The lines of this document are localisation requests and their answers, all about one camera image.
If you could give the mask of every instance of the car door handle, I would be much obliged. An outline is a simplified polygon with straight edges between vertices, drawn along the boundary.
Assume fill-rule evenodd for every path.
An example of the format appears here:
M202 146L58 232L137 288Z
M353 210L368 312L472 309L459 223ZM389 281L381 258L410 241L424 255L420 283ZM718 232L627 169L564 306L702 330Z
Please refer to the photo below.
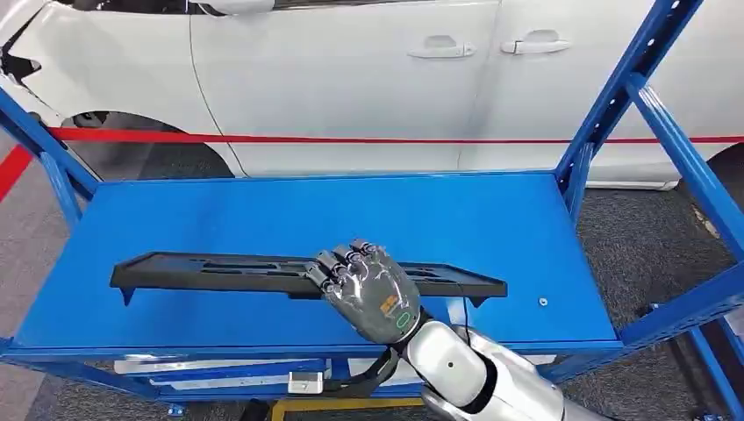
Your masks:
M570 47L571 42L561 39L552 29L539 29L529 32L523 39L501 43L501 51L515 55L555 53Z
M424 40L424 46L408 52L411 57L420 59L458 59L476 53L469 42L458 43L449 35L433 35Z

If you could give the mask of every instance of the red rope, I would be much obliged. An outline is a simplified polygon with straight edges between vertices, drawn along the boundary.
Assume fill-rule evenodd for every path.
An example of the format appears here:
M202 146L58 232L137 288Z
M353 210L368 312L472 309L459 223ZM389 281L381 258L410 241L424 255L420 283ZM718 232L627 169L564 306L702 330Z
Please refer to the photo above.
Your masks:
M21 145L16 145L0 162L0 202L13 188L18 178L23 174L31 162L31 154Z
M561 144L569 140L558 139L345 139L345 138L300 138L291 136L222 136L218 134L185 134L134 130L50 128L55 138L62 141L94 143L325 143L325 144ZM709 136L692 138L694 143L740 143L744 136ZM647 139L609 139L607 143L657 143Z

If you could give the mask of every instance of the car window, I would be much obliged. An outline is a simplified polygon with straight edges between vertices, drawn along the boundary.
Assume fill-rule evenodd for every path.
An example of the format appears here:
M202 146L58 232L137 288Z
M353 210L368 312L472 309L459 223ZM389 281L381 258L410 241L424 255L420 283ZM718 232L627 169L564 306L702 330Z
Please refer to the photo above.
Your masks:
M176 14L187 13L184 0L71 0L79 11L122 11L128 13Z

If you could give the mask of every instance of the blue table top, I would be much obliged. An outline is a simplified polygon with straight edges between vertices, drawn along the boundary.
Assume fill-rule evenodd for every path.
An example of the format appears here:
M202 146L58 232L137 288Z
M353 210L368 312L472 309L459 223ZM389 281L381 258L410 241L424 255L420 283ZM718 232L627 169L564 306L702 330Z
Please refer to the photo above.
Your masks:
M109 287L116 263L150 251L313 256L354 238L397 260L505 280L507 298L469 306L470 324L493 339L616 339L553 176L511 173L106 183L14 346L368 345L321 300L142 289L125 307ZM425 300L436 318L456 323L462 306Z

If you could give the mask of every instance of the robotic arm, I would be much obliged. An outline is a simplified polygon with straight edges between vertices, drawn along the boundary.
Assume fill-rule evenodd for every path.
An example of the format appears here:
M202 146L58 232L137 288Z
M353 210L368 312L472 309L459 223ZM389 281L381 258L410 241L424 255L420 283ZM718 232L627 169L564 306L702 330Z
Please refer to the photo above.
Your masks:
M456 421L601 421L528 360L426 314L419 291L385 250L363 240L321 252L308 276L365 339L391 346L426 382L424 404Z

